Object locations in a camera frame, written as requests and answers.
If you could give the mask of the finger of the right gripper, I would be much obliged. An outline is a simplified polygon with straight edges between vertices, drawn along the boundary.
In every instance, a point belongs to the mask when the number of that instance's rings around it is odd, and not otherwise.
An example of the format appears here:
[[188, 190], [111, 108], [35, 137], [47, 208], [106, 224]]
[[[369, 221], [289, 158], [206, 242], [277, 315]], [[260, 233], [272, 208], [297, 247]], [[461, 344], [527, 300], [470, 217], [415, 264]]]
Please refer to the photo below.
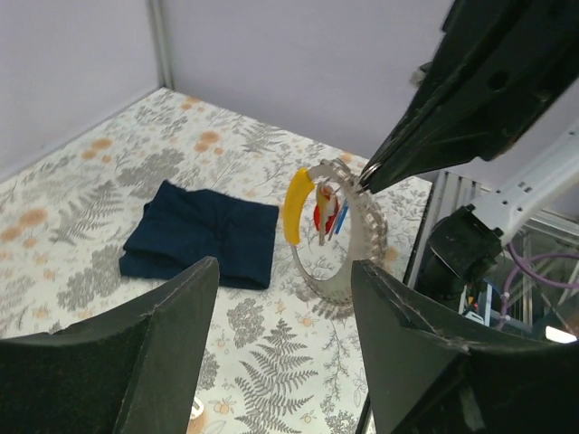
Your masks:
[[422, 84], [366, 175], [493, 160], [578, 78], [575, 1], [456, 1], [442, 30]]
[[577, 80], [575, 62], [470, 71], [428, 62], [411, 104], [371, 157], [370, 193], [509, 150]]

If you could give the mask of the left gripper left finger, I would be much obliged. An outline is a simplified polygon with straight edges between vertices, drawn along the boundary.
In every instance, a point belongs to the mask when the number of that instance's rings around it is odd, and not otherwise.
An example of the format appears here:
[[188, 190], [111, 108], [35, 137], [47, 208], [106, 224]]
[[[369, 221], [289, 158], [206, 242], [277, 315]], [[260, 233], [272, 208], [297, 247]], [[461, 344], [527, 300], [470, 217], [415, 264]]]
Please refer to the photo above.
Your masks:
[[201, 259], [59, 332], [1, 343], [4, 433], [184, 433], [219, 284]]

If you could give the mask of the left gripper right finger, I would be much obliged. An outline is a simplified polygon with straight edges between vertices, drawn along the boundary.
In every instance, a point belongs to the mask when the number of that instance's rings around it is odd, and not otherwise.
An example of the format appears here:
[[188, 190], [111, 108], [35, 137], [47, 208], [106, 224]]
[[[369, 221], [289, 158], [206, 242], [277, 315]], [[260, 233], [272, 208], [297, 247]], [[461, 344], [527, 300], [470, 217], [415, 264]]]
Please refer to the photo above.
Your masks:
[[509, 335], [408, 288], [369, 260], [352, 296], [380, 433], [575, 433], [578, 346]]

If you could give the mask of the metal keyring with yellow handle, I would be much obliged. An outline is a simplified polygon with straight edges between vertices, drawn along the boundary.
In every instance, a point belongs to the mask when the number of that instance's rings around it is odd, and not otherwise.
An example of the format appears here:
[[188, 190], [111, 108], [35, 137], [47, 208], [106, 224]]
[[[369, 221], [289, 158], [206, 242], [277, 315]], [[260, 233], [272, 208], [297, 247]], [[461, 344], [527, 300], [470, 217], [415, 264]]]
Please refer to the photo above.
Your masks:
[[[289, 183], [282, 210], [283, 232], [290, 245], [292, 257], [299, 274], [323, 304], [345, 307], [352, 304], [352, 263], [368, 259], [379, 263], [387, 247], [387, 222], [380, 207], [369, 193], [364, 182], [377, 169], [375, 165], [353, 173], [340, 159], [323, 159], [318, 165], [300, 168]], [[300, 241], [301, 214], [311, 193], [317, 186], [327, 182], [337, 194], [339, 210], [326, 240], [331, 239], [346, 218], [350, 218], [350, 237], [347, 254], [338, 272], [329, 279], [317, 279], [304, 269], [299, 260], [297, 246]]]

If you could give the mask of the red key tag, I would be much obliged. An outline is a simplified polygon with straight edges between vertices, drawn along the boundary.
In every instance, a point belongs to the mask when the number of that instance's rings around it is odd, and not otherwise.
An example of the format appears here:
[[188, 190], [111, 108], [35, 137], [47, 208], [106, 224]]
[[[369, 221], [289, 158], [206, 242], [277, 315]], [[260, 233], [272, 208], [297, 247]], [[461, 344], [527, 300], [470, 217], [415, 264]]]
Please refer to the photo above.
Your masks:
[[321, 182], [317, 186], [315, 210], [318, 212], [314, 218], [318, 228], [318, 243], [323, 246], [339, 210], [336, 191], [327, 182]]

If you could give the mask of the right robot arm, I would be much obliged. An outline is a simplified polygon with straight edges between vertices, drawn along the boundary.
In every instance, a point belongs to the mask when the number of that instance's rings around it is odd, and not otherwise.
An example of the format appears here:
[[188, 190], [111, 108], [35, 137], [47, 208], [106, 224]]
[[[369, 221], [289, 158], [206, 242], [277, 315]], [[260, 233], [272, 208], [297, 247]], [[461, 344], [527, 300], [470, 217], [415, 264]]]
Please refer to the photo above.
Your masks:
[[[578, 77], [575, 1], [456, 1], [408, 109], [366, 164], [360, 188], [506, 153]], [[578, 180], [578, 140], [561, 137], [492, 192], [433, 228], [416, 289], [450, 304], [520, 227]]]

